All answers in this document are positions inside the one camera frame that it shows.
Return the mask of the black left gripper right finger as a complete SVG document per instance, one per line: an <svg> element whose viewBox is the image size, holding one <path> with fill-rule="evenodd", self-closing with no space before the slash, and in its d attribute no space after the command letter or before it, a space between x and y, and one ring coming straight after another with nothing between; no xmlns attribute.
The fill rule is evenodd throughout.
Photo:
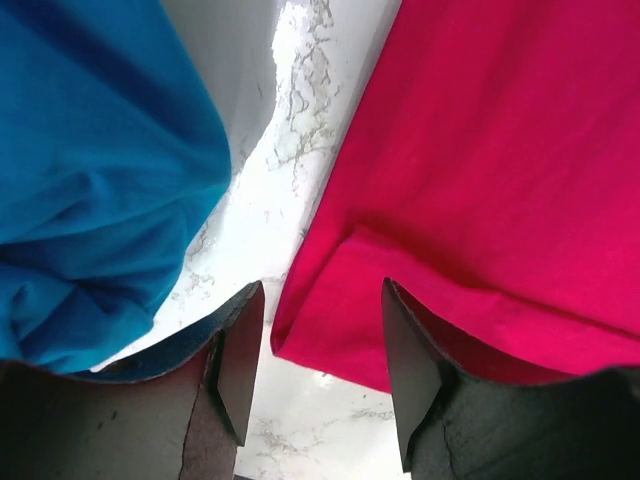
<svg viewBox="0 0 640 480"><path fill-rule="evenodd" d="M403 469L414 479L595 479L598 403L584 380L522 385L466 371L396 282L382 287L384 341Z"/></svg>

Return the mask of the magenta t shirt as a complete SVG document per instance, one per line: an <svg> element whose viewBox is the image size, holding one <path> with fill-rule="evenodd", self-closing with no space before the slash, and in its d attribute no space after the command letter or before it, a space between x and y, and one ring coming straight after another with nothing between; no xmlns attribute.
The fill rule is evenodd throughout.
<svg viewBox="0 0 640 480"><path fill-rule="evenodd" d="M639 5L405 1L289 270L274 355L381 391L385 279L470 372L639 363Z"/></svg>

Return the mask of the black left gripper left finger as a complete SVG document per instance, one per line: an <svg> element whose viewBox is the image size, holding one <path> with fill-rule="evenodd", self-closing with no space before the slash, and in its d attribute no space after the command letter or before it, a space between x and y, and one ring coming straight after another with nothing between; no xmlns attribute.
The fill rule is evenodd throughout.
<svg viewBox="0 0 640 480"><path fill-rule="evenodd" d="M246 442L265 308L261 282L247 284L214 312L96 373L143 387L178 422L181 479L230 479Z"/></svg>

